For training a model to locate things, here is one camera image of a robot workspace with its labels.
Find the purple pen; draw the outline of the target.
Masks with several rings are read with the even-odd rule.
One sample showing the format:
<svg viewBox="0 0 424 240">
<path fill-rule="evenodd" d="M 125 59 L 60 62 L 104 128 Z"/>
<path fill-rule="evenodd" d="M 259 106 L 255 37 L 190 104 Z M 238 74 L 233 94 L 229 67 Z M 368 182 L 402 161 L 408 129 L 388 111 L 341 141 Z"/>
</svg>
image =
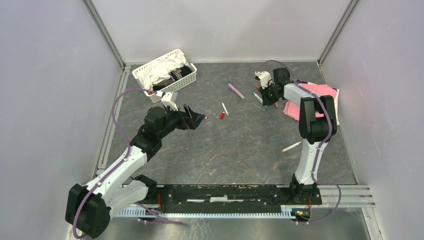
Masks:
<svg viewBox="0 0 424 240">
<path fill-rule="evenodd" d="M 228 87 L 235 92 L 241 99 L 245 99 L 245 96 L 236 88 L 234 87 L 231 83 L 228 84 Z"/>
</svg>

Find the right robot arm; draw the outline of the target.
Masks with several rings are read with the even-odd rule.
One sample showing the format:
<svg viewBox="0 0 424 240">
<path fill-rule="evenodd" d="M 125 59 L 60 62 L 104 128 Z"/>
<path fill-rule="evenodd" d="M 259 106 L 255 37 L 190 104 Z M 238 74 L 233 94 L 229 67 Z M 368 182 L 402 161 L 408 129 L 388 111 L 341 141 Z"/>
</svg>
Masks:
<svg viewBox="0 0 424 240">
<path fill-rule="evenodd" d="M 290 183 L 289 199 L 302 204 L 309 195 L 318 193 L 317 172 L 325 147 L 337 132 L 337 111 L 331 95 L 319 94 L 307 89 L 305 83 L 291 80 L 287 68 L 256 71 L 255 79 L 260 82 L 259 92 L 264 106 L 278 100 L 288 100 L 299 107 L 298 129 L 302 141 L 299 165 Z"/>
</svg>

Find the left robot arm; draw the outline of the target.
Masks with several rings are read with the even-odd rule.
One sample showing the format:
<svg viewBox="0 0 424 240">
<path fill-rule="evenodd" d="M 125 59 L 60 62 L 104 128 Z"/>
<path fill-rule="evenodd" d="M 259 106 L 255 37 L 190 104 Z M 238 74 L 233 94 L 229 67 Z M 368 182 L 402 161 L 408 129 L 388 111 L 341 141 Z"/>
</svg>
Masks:
<svg viewBox="0 0 424 240">
<path fill-rule="evenodd" d="M 136 177 L 127 186 L 123 183 L 150 161 L 162 147 L 162 139 L 174 130 L 195 130 L 205 115 L 194 112 L 188 105 L 184 110 L 152 107 L 144 124 L 129 142 L 122 155 L 102 174 L 88 183 L 75 184 L 68 193 L 65 220 L 72 225 L 76 239 L 99 237 L 111 219 L 139 201 L 153 203 L 157 190 Z"/>
</svg>

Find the teal white marker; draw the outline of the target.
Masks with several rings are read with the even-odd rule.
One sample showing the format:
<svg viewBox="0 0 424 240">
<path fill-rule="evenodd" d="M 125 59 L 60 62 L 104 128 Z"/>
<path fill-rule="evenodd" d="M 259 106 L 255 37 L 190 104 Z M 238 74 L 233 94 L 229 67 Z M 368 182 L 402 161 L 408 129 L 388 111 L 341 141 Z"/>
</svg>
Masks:
<svg viewBox="0 0 424 240">
<path fill-rule="evenodd" d="M 257 93 L 254 92 L 253 95 L 261 104 L 263 103 L 263 99 Z"/>
</svg>

